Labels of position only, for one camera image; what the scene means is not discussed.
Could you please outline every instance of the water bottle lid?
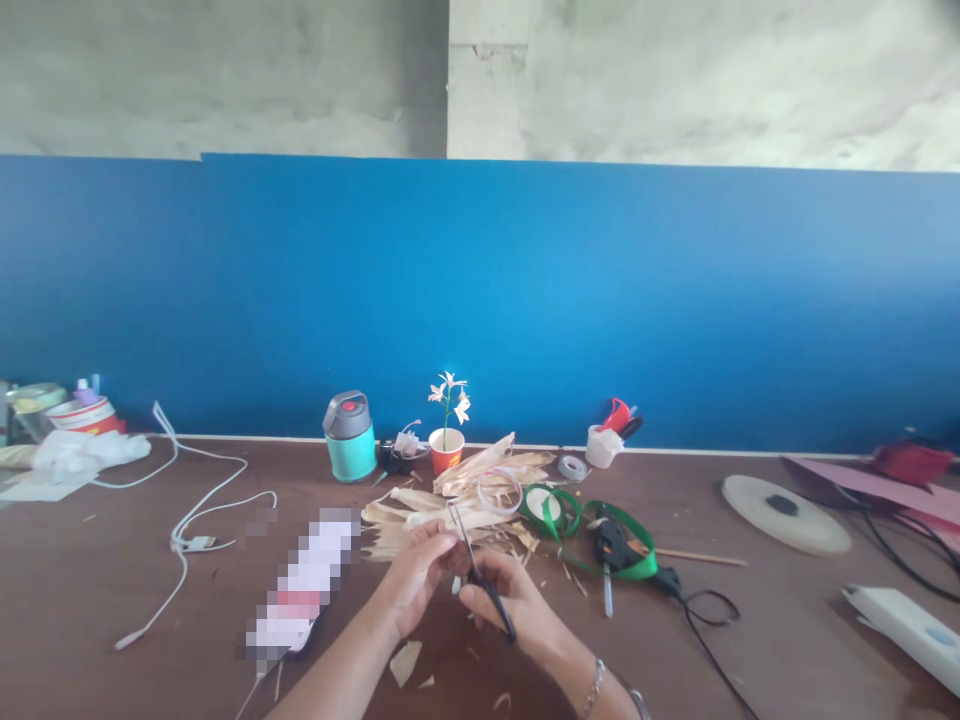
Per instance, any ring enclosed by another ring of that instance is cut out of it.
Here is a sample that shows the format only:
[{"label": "water bottle lid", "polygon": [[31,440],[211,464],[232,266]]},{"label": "water bottle lid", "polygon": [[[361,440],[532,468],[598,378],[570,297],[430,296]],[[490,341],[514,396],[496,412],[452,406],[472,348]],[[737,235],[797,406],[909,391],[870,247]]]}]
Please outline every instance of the water bottle lid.
[{"label": "water bottle lid", "polygon": [[349,440],[363,435],[370,427],[370,406],[359,390],[335,395],[323,418],[323,433],[333,440]]}]

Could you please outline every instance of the scissors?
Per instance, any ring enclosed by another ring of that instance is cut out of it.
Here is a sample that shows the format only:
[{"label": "scissors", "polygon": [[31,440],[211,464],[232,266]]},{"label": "scissors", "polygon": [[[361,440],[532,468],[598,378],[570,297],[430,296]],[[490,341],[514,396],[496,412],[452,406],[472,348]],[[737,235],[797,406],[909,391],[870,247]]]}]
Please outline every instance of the scissors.
[{"label": "scissors", "polygon": [[513,645],[517,642],[517,633],[513,629],[513,623],[510,622],[510,616],[507,615],[507,611],[503,607],[503,601],[500,599],[500,593],[497,592],[497,588],[490,580],[480,574],[480,568],[477,567],[477,560],[473,556],[473,548],[470,547],[470,538],[467,537],[467,529],[463,526],[463,519],[460,517],[460,510],[456,505],[450,505],[450,516],[454,519],[454,523],[460,527],[460,532],[463,533],[463,544],[467,546],[467,552],[470,553],[470,564],[473,566],[473,569],[467,575],[467,580],[474,585],[482,587],[487,595],[490,596],[494,607],[496,607],[497,612],[500,613],[503,626],[506,628],[504,634],[507,636],[507,642]]}]

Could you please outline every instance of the green tape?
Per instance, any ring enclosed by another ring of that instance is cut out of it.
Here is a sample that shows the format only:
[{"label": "green tape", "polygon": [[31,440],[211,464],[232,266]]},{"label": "green tape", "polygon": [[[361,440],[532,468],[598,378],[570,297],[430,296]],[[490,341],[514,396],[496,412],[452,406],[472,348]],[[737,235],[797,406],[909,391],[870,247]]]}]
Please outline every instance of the green tape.
[{"label": "green tape", "polygon": [[[527,502],[530,492],[535,489],[546,492],[545,499],[539,508],[531,508]],[[553,513],[550,510],[551,499],[556,500],[560,506],[560,516],[556,520],[554,520]],[[650,549],[649,554],[643,558],[643,560],[623,570],[610,573],[610,577],[618,580],[646,580],[655,575],[657,572],[657,552],[654,549],[653,537],[651,537],[643,525],[616,505],[611,505],[610,503],[599,500],[591,500],[581,509],[579,503],[577,503],[577,499],[568,492],[557,490],[548,485],[530,485],[523,492],[523,500],[520,503],[520,514],[533,525],[533,528],[538,533],[552,540],[556,540],[562,547],[564,538],[576,535],[577,529],[580,527],[580,516],[582,512],[595,508],[604,508],[607,510],[610,515],[623,523],[624,527],[636,535],[640,542]],[[563,550],[563,556],[566,562],[576,565],[583,570],[598,574],[603,572],[600,568],[587,565],[575,557],[567,555],[565,549]]]}]

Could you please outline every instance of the pink paper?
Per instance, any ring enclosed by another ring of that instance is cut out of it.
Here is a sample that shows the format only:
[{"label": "pink paper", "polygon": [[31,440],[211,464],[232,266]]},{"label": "pink paper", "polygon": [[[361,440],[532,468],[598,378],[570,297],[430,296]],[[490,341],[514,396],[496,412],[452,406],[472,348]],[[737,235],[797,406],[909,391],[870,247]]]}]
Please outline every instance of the pink paper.
[{"label": "pink paper", "polygon": [[916,518],[928,528],[933,530],[944,544],[955,553],[960,553],[960,525],[948,523],[946,520],[927,515],[919,510],[907,510],[903,513],[908,518]]},{"label": "pink paper", "polygon": [[953,525],[960,525],[960,493],[953,490],[947,490],[937,485],[931,485],[929,490],[921,489],[913,485],[887,480],[884,477],[866,473],[862,470],[852,470],[851,468],[815,460],[801,460],[800,458],[790,458],[790,460],[848,490],[856,490],[857,492],[885,498],[904,507],[919,510],[926,515],[945,520]]}]

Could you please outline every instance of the white cup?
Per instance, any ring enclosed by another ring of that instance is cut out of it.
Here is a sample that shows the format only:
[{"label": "white cup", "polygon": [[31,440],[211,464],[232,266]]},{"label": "white cup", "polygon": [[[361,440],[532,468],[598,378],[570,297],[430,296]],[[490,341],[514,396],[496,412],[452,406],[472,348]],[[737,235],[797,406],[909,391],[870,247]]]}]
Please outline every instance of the white cup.
[{"label": "white cup", "polygon": [[601,431],[600,425],[591,425],[587,429],[587,462],[605,470],[613,459],[623,450],[623,438],[607,428]]}]

